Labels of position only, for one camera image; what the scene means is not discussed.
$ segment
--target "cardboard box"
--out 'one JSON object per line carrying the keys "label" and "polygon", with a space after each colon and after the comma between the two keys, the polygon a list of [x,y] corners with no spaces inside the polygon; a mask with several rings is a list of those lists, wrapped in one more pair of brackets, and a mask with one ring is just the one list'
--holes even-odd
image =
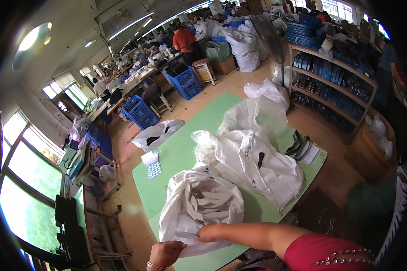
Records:
{"label": "cardboard box", "polygon": [[221,74],[228,74],[231,71],[235,70],[235,62],[233,61],[233,57],[229,57],[228,60],[223,61],[223,62],[211,62],[211,67],[213,68],[213,71],[216,73],[221,73]]}

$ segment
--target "woman in red shirt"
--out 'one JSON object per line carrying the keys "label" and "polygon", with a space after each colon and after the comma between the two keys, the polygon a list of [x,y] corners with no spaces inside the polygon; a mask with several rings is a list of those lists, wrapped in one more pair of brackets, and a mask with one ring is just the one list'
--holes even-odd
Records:
{"label": "woman in red shirt", "polygon": [[[205,225],[198,232],[199,241],[227,240],[251,248],[274,251],[292,271],[303,270],[373,270],[371,251],[354,242],[313,233],[296,226],[277,223]],[[167,241],[152,246],[147,271],[164,270],[187,247],[181,241]]]}

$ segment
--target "plastic bag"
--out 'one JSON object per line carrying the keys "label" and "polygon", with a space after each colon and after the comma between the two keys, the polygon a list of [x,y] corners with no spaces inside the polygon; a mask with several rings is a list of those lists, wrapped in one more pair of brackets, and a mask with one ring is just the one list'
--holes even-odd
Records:
{"label": "plastic bag", "polygon": [[229,44],[227,42],[208,41],[203,44],[205,55],[210,61],[224,62],[231,56]]}
{"label": "plastic bag", "polygon": [[146,153],[157,149],[163,142],[171,137],[179,128],[183,127],[183,120],[162,121],[157,125],[146,128],[138,134],[131,142],[136,147],[143,149]]}
{"label": "plastic bag", "polygon": [[197,166],[189,171],[181,171],[170,178],[166,205],[160,216],[160,241],[178,240],[188,244],[180,257],[202,255],[231,245],[229,241],[210,243],[197,241],[196,233],[205,222],[197,222],[188,214],[188,209],[185,210],[184,201],[190,201],[190,198],[186,199],[186,189],[190,185],[194,188],[196,185],[205,185],[211,188],[210,192],[232,194],[229,202],[222,206],[221,211],[228,212],[228,217],[223,221],[228,224],[243,222],[244,201],[238,187],[221,178],[210,166],[202,163],[198,163]]}
{"label": "plastic bag", "polygon": [[73,125],[69,129],[69,140],[80,142],[81,138],[86,135],[89,125],[91,125],[91,120],[87,117],[74,118]]}
{"label": "plastic bag", "polygon": [[[273,77],[271,79],[271,81],[273,83],[275,83],[276,85],[282,86],[282,67],[276,66],[275,69],[278,70],[277,76]],[[285,88],[289,88],[289,84],[291,84],[291,79],[289,77],[289,69],[290,69],[290,66],[283,67],[283,84],[284,84]],[[297,77],[297,75],[298,75],[298,72],[293,70],[292,78]]]}
{"label": "plastic bag", "polygon": [[282,105],[260,96],[257,99],[245,99],[225,112],[217,135],[233,130],[263,131],[272,138],[281,138],[288,119]]}
{"label": "plastic bag", "polygon": [[[266,196],[279,212],[302,187],[302,169],[293,158],[278,153],[266,133],[234,130],[216,137],[196,131],[191,137],[204,145],[195,149],[197,160],[212,161],[221,177]],[[208,147],[213,151],[201,153]]]}
{"label": "plastic bag", "polygon": [[263,61],[268,57],[268,51],[265,48],[264,44],[262,43],[261,39],[259,38],[258,33],[256,32],[255,27],[253,26],[250,20],[247,20],[244,24],[239,25],[238,31],[246,32],[255,36],[256,38],[255,48],[256,51],[259,53],[260,61]]}
{"label": "plastic bag", "polygon": [[366,123],[368,124],[368,130],[375,138],[375,141],[379,144],[380,148],[385,151],[386,159],[391,159],[393,154],[392,140],[386,138],[386,125],[377,115],[371,120],[371,117],[366,116]]}
{"label": "plastic bag", "polygon": [[254,35],[240,31],[223,31],[223,33],[231,44],[233,55],[245,56],[255,50],[256,38]]}
{"label": "plastic bag", "polygon": [[285,111],[289,108],[289,97],[285,88],[277,87],[270,79],[261,83],[247,83],[244,85],[244,93],[250,98],[259,98],[261,95],[277,102]]}
{"label": "plastic bag", "polygon": [[274,27],[276,27],[276,28],[282,28],[283,31],[286,31],[288,29],[288,27],[286,26],[286,23],[280,18],[277,18],[276,20],[271,21],[271,24],[274,25]]}
{"label": "plastic bag", "polygon": [[222,24],[216,20],[206,20],[203,23],[195,24],[196,40],[203,40],[211,37],[213,34],[217,35],[217,33],[222,32],[222,28],[217,28],[218,26],[222,27]]}
{"label": "plastic bag", "polygon": [[245,56],[235,56],[235,59],[240,72],[253,72],[261,65],[257,51],[251,51]]}
{"label": "plastic bag", "polygon": [[330,61],[330,60],[333,59],[333,53],[332,53],[331,51],[329,51],[329,50],[324,49],[323,47],[321,47],[321,48],[318,50],[318,52],[319,52],[321,55],[323,55],[324,58],[325,58],[327,61]]}
{"label": "plastic bag", "polygon": [[114,176],[114,167],[110,165],[102,165],[100,168],[101,172],[99,173],[99,179],[102,182],[106,182],[109,180],[109,175]]}

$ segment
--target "white shirt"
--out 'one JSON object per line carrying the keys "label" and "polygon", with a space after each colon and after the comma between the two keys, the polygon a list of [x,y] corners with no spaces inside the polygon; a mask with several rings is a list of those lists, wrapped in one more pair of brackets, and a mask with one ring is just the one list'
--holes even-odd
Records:
{"label": "white shirt", "polygon": [[95,83],[94,92],[95,92],[95,94],[98,94],[98,97],[101,97],[101,94],[104,93],[104,90],[106,90],[104,83],[102,83],[100,81]]}

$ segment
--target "bracelet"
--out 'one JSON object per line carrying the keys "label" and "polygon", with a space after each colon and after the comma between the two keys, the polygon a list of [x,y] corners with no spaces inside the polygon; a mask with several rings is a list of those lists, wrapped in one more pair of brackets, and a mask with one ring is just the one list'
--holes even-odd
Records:
{"label": "bracelet", "polygon": [[155,268],[155,269],[161,270],[161,271],[167,271],[169,269],[169,266],[168,267],[160,267],[160,266],[152,264],[151,262],[147,262],[146,265],[151,267],[151,268]]}

